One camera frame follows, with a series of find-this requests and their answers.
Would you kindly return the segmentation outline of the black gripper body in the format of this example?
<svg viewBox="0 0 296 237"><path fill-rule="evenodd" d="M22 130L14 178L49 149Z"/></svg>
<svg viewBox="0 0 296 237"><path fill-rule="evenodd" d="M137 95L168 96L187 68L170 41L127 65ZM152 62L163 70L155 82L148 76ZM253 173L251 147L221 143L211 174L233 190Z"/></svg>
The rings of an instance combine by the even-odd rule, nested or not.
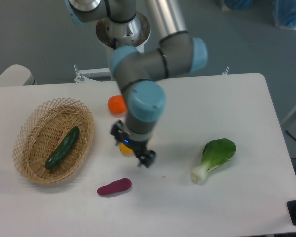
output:
<svg viewBox="0 0 296 237"><path fill-rule="evenodd" d="M110 134L115 138L116 144L123 143L133 150L136 158L145 157L148 138L141 134L132 133L127 130L126 125L118 120L113 124Z"/></svg>

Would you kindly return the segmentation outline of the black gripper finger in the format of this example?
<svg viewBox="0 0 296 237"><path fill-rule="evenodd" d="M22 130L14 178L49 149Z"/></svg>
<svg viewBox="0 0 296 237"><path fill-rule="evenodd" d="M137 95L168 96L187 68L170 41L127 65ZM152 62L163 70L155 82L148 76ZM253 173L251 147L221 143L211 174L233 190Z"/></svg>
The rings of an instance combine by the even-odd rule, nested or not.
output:
<svg viewBox="0 0 296 237"><path fill-rule="evenodd" d="M146 161L145 157L138 158L138 161L139 161L139 163L138 163L137 167L141 167L142 165L145 166L145 161Z"/></svg>
<svg viewBox="0 0 296 237"><path fill-rule="evenodd" d="M149 168L155 161L156 152L154 150L146 150L143 165Z"/></svg>

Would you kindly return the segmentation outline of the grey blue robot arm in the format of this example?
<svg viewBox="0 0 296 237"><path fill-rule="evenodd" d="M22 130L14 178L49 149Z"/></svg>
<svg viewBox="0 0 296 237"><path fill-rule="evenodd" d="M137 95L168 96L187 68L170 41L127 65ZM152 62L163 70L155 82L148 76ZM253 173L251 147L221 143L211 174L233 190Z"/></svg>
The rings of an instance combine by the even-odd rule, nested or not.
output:
<svg viewBox="0 0 296 237"><path fill-rule="evenodd" d="M113 54L109 70L126 103L125 121L116 122L111 135L130 148L139 164L149 167L156 152L147 149L153 128L164 106L165 93L157 84L206 66L208 51L200 38L193 38L175 0L148 0L147 10L159 36L159 48L141 53L141 30L133 0L68 0L66 8L76 24L105 20L105 36Z"/></svg>

